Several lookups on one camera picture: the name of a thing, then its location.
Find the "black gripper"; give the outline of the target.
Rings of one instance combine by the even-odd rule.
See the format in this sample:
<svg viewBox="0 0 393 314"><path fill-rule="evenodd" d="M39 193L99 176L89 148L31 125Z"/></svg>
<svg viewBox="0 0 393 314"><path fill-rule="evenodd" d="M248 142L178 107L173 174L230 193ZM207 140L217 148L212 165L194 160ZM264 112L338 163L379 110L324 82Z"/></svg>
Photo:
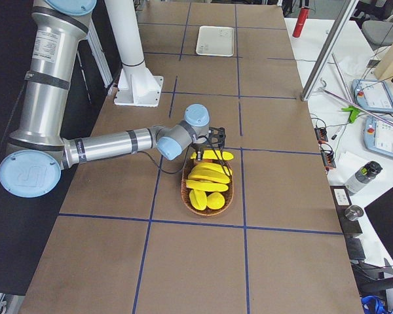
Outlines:
<svg viewBox="0 0 393 314"><path fill-rule="evenodd" d="M196 160L202 161L204 150L219 149L222 150L225 146L225 128L209 127L206 135L200 135L195 143Z"/></svg>

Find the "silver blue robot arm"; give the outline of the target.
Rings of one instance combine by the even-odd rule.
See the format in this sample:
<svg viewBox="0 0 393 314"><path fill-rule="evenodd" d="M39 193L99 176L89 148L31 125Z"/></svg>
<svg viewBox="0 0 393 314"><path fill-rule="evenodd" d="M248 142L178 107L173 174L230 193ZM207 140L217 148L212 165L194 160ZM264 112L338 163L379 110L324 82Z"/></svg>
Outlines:
<svg viewBox="0 0 393 314"><path fill-rule="evenodd" d="M35 1L37 33L24 78L19 127L7 137L0 162L0 183L9 193L35 198L50 192L61 172L75 164L105 160L156 148L173 160L192 147L202 158L223 148L225 130L210 125L207 108L192 104L174 127L151 126L97 137L60 135L78 44L85 39L95 1Z"/></svg>

